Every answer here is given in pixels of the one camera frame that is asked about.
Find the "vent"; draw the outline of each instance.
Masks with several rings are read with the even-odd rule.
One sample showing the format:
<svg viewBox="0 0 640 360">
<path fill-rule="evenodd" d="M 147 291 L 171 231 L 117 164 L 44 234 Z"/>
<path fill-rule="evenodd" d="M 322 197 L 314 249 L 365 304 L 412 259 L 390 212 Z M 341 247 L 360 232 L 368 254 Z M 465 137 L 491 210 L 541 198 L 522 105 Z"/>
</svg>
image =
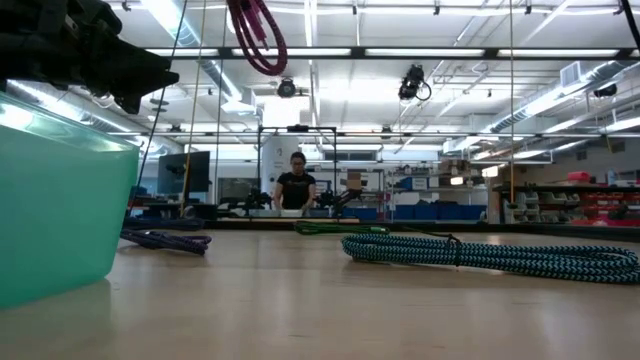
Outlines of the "vent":
<svg viewBox="0 0 640 360">
<path fill-rule="evenodd" d="M 576 159 L 578 161 L 587 160 L 587 151 L 586 150 L 578 151 L 576 153 Z"/>
<path fill-rule="evenodd" d="M 624 141 L 611 144 L 611 152 L 614 154 L 619 152 L 624 152 L 625 151 L 624 144 L 625 144 Z"/>
<path fill-rule="evenodd" d="M 567 88 L 580 82 L 582 71 L 580 69 L 580 62 L 576 61 L 573 64 L 560 70 L 560 84 L 563 88 Z"/>
<path fill-rule="evenodd" d="M 338 151 L 338 161 L 374 161 L 377 158 L 377 151 Z M 335 160 L 333 151 L 325 151 L 325 160 Z"/>
</svg>

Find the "braided rope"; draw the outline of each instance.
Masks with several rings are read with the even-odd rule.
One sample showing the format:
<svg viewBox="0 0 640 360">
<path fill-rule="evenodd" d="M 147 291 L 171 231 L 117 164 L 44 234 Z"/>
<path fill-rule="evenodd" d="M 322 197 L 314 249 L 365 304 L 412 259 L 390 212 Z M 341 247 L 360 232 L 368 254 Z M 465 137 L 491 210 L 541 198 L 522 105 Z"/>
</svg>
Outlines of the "braided rope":
<svg viewBox="0 0 640 360">
<path fill-rule="evenodd" d="M 529 276 L 597 283 L 640 283 L 638 257 L 614 246 L 510 246 L 381 234 L 342 239 L 354 259 L 405 264 L 460 265 Z"/>
</svg>

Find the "computer screen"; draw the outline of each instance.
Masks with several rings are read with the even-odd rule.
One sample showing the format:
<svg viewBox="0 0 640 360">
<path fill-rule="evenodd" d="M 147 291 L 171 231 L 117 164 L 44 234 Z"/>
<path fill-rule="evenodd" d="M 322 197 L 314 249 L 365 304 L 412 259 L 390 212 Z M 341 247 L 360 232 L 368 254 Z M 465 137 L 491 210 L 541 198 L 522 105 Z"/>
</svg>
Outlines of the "computer screen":
<svg viewBox="0 0 640 360">
<path fill-rule="evenodd" d="M 209 191 L 209 162 L 208 151 L 191 153 L 189 192 Z M 158 193 L 182 193 L 186 168 L 187 154 L 161 156 L 158 164 Z"/>
</svg>

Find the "coiled rope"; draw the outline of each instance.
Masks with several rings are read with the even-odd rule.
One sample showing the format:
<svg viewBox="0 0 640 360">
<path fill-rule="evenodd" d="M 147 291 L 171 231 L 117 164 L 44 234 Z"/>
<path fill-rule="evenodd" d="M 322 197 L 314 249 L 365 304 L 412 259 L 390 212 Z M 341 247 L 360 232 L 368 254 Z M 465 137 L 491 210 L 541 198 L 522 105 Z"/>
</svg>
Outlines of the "coiled rope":
<svg viewBox="0 0 640 360">
<path fill-rule="evenodd" d="M 597 283 L 637 284 L 638 257 L 614 246 L 510 246 L 381 234 L 342 239 L 354 259 L 404 264 L 471 266 L 529 276 Z"/>
</svg>

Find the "woman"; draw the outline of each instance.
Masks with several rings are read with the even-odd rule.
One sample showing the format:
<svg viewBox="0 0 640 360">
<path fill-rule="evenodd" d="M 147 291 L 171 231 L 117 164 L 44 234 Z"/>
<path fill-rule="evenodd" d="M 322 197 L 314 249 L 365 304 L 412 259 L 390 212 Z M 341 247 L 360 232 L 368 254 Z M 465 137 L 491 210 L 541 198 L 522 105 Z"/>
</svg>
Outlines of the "woman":
<svg viewBox="0 0 640 360">
<path fill-rule="evenodd" d="M 297 151 L 291 154 L 291 172 L 280 175 L 273 195 L 276 209 L 302 210 L 313 205 L 316 194 L 316 179 L 304 171 L 307 158 Z"/>
</svg>

